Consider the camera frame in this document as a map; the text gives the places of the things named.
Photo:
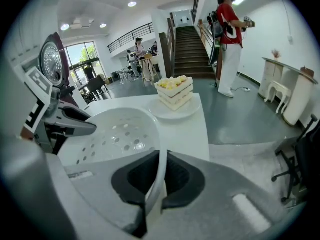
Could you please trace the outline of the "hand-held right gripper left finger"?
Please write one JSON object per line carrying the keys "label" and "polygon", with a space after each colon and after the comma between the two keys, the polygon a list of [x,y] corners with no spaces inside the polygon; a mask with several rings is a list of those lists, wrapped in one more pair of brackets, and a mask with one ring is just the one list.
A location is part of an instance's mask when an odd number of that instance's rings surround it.
{"label": "hand-held right gripper left finger", "polygon": [[160,152],[155,150],[112,175],[112,187],[123,202],[131,205],[146,203],[146,195],[157,176],[159,157]]}

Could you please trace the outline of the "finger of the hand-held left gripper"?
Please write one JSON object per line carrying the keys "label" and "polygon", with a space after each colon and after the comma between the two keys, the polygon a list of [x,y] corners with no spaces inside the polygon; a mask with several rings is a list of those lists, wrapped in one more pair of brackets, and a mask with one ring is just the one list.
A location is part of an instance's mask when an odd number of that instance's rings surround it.
{"label": "finger of the hand-held left gripper", "polygon": [[73,107],[64,107],[63,108],[63,113],[66,118],[75,120],[75,121],[81,121],[85,122],[88,120],[91,116],[87,114],[85,111]]}
{"label": "finger of the hand-held left gripper", "polygon": [[93,134],[97,126],[89,122],[76,122],[75,124],[60,127],[66,137],[80,137]]}

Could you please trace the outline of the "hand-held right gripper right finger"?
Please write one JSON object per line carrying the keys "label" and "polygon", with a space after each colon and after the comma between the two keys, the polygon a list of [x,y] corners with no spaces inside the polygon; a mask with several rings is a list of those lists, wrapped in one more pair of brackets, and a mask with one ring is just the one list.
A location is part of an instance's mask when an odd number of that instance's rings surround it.
{"label": "hand-held right gripper right finger", "polygon": [[167,197],[162,200],[163,208],[183,208],[195,201],[203,192],[206,179],[195,166],[167,153],[165,173]]}

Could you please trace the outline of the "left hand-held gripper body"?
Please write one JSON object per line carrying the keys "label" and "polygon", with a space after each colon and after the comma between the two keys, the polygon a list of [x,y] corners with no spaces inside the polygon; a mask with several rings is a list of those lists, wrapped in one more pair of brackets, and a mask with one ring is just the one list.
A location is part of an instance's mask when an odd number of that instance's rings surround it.
{"label": "left hand-held gripper body", "polygon": [[23,138],[38,144],[44,152],[57,154],[61,141],[52,138],[49,131],[53,128],[47,120],[54,118],[60,103],[60,90],[53,87],[44,74],[36,67],[32,67],[25,73],[24,84],[36,98],[36,103],[31,106],[24,126]]}

